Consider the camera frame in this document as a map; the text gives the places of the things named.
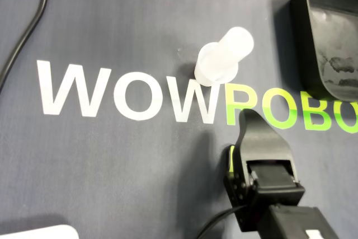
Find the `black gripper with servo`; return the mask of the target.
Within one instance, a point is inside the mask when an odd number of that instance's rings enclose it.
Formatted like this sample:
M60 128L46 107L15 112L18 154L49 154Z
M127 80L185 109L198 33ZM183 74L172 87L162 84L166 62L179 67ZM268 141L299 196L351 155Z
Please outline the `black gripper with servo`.
M226 149L224 186L242 232L257 231L271 205L297 206L305 188L295 181L293 154L266 120L252 109L239 113L239 137Z

